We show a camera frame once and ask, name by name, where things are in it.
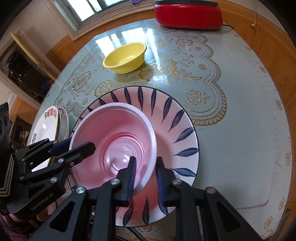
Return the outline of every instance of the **red electric appliance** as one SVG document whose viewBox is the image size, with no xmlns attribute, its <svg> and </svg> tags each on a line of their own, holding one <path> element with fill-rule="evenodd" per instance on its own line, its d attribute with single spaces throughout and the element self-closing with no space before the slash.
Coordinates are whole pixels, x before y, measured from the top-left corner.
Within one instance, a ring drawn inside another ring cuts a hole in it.
<svg viewBox="0 0 296 241">
<path fill-rule="evenodd" d="M 163 26 L 214 30 L 223 26 L 218 3 L 202 0 L 156 0 L 155 18 Z"/>
</svg>

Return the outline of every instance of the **stacked plates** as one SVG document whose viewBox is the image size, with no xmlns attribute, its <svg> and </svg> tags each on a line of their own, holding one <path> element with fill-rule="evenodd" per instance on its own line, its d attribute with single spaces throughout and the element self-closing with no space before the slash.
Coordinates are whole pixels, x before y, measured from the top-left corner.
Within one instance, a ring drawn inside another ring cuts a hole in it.
<svg viewBox="0 0 296 241">
<path fill-rule="evenodd" d="M 48 138 L 50 141 L 63 141 L 69 137 L 69 117 L 65 109 L 49 107 L 39 118 L 35 126 L 30 144 Z M 32 169 L 37 171 L 45 168 L 50 163 L 50 159 L 42 162 L 40 165 Z"/>
</svg>

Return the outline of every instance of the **bowl rim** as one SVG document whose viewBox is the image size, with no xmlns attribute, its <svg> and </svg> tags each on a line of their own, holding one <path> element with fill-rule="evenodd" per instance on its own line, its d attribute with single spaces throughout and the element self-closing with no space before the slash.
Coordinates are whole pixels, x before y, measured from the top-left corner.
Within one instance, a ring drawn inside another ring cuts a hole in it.
<svg viewBox="0 0 296 241">
<path fill-rule="evenodd" d="M 138 116 L 138 118 L 141 119 L 143 124 L 146 126 L 149 136 L 151 138 L 151 140 L 150 140 L 151 141 L 151 152 L 150 152 L 151 159 L 150 159 L 150 162 L 149 162 L 149 165 L 147 167 L 144 177 L 140 180 L 139 184 L 133 190 L 133 196 L 134 196 L 134 195 L 138 194 L 140 191 L 142 191 L 143 188 L 148 184 L 149 180 L 151 179 L 151 177 L 153 175 L 154 168 L 156 165 L 156 158 L 157 158 L 157 142 L 156 142 L 156 135 L 155 135 L 153 126 L 152 126 L 150 120 L 148 119 L 148 117 L 141 110 L 139 110 L 137 107 L 127 104 L 127 103 L 114 102 L 114 103 L 104 104 L 102 106 L 95 108 L 90 113 L 88 113 L 83 118 L 83 120 L 79 123 L 79 125 L 77 126 L 77 128 L 72 136 L 69 150 L 73 149 L 73 142 L 75 140 L 75 136 L 79 133 L 79 129 L 81 129 L 83 123 L 85 123 L 85 122 L 87 123 L 87 121 L 89 121 L 92 116 L 96 115 L 97 112 L 101 112 L 104 109 L 111 109 L 112 107 L 123 107 L 126 110 L 130 110 L 130 111 L 134 112 Z"/>
<path fill-rule="evenodd" d="M 146 44 L 144 44 L 144 43 L 140 43 L 140 42 L 135 42 L 135 43 L 129 43 L 129 44 L 122 45 L 122 46 L 120 46 L 119 48 L 116 48 L 115 50 L 113 50 L 111 53 L 113 53 L 113 52 L 116 51 L 117 49 L 123 48 L 123 47 L 125 47 L 125 46 L 127 46 L 127 45 L 132 45 L 132 44 L 142 44 L 142 45 L 144 46 L 143 51 L 142 51 L 140 54 L 138 54 L 137 57 L 140 56 L 140 55 L 142 55 L 143 53 L 145 53 L 146 50 L 147 50 L 147 45 L 146 45 Z M 109 55 L 110 55 L 111 53 L 109 53 L 109 54 L 104 58 L 104 61 L 103 61 L 103 66 L 104 66 L 105 68 L 107 68 L 107 69 L 115 69 L 115 68 L 121 67 L 121 66 L 123 66 L 123 65 L 125 65 L 125 64 L 128 64 L 128 63 L 130 63 L 131 61 L 134 60 L 134 59 L 131 59 L 131 60 L 128 60 L 128 61 L 126 61 L 126 62 L 124 62 L 124 63 L 122 63 L 122 64 L 118 64 L 118 65 L 110 65 L 110 66 L 109 66 L 109 65 L 106 65 L 106 64 L 105 64 L 105 60 L 109 57 Z"/>
</svg>

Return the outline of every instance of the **wall socket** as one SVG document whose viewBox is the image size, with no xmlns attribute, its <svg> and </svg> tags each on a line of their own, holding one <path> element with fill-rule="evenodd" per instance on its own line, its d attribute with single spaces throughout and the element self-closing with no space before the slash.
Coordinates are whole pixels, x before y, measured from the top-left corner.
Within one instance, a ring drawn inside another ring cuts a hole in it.
<svg viewBox="0 0 296 241">
<path fill-rule="evenodd" d="M 8 100 L 7 100 L 8 104 L 10 104 L 10 103 L 11 103 L 12 99 L 13 99 L 13 95 L 12 95 L 12 94 L 10 94 L 10 96 L 9 96 L 9 98 L 8 98 Z"/>
</svg>

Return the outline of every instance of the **round table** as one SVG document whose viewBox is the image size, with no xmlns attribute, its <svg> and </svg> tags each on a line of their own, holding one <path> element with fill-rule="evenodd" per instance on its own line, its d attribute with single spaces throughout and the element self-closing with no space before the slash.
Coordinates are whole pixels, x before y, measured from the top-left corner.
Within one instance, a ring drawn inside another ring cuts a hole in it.
<svg viewBox="0 0 296 241">
<path fill-rule="evenodd" d="M 123 44 L 147 45 L 145 63 L 128 74 L 102 65 Z M 277 229 L 289 197 L 293 157 L 281 97 L 266 68 L 232 29 L 176 30 L 155 19 L 124 25 L 87 43 L 62 71 L 39 116 L 51 105 L 69 114 L 70 131 L 83 110 L 124 86 L 156 87 L 173 96 L 195 125 L 200 164 L 194 187 L 215 187 L 262 237 Z M 170 241 L 175 217 L 137 228 L 146 240 Z M 126 228 L 119 236 L 136 240 Z"/>
</svg>

